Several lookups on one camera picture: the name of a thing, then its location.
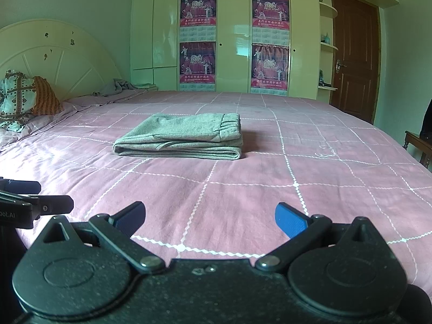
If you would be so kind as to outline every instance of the blue gripper pad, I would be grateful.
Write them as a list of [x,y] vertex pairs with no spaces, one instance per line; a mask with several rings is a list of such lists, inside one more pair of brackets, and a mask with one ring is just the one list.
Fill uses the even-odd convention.
[[274,214],[276,224],[290,239],[304,231],[310,224],[310,218],[294,207],[280,202]]

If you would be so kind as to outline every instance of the shelf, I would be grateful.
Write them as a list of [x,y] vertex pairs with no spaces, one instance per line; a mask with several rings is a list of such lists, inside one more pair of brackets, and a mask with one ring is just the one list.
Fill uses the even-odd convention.
[[336,18],[338,12],[334,7],[320,2],[320,14],[323,17]]
[[338,51],[338,48],[336,46],[333,46],[333,45],[321,43],[321,51],[336,52],[336,51]]
[[329,86],[318,86],[318,89],[320,89],[320,90],[330,90],[330,91],[336,91],[337,90],[335,87],[329,87]]

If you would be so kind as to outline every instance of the folded clothing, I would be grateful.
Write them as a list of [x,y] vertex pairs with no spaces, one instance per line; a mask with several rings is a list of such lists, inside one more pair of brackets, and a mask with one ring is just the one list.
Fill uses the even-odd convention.
[[114,153],[135,157],[236,160],[243,138],[236,113],[173,116],[157,113],[114,143]]

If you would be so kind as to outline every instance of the pillow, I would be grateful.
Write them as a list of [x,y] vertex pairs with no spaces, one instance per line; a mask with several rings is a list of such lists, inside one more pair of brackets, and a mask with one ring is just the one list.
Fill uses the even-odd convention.
[[32,108],[34,116],[54,115],[63,111],[59,100],[46,79],[34,77],[36,87],[36,102]]
[[36,87],[33,79],[23,73],[8,70],[3,81],[0,103],[0,128],[20,133],[34,116],[31,109],[36,103]]

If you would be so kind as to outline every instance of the headboard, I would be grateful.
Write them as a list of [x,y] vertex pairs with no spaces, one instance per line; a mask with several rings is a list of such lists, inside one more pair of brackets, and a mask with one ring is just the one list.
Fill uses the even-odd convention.
[[10,69],[48,80],[59,100],[88,95],[120,73],[103,46],[74,25],[32,19],[0,29],[0,78]]

